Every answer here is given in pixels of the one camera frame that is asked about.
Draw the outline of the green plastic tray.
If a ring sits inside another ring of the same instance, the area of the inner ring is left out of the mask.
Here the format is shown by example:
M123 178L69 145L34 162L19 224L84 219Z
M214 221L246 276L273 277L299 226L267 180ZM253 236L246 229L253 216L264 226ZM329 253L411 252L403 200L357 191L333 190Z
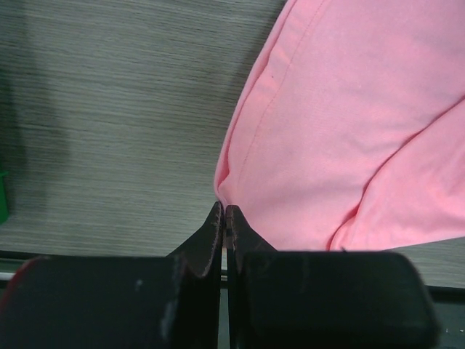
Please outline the green plastic tray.
M7 175L7 172L1 171L0 174L0 224L4 224L9 217L8 205L7 205L7 196L4 186L4 177Z

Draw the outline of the pink t shirt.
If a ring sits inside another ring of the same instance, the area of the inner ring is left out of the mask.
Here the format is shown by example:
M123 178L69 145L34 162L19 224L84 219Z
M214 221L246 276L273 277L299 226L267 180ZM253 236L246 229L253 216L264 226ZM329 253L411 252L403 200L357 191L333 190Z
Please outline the pink t shirt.
M214 190L277 249L464 235L464 3L287 1Z

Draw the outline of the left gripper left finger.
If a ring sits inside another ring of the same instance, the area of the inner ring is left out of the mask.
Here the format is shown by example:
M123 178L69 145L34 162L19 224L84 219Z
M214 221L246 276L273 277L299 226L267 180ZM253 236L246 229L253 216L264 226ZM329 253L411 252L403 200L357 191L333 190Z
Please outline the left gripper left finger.
M3 348L215 348L223 209L165 257L40 256L1 297Z

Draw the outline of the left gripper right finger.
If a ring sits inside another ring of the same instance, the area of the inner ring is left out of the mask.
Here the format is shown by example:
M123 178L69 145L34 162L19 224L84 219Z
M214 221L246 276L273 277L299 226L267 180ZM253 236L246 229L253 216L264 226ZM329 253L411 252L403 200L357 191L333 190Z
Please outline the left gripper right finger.
M396 252L281 252L225 210L232 348L433 348L438 319Z

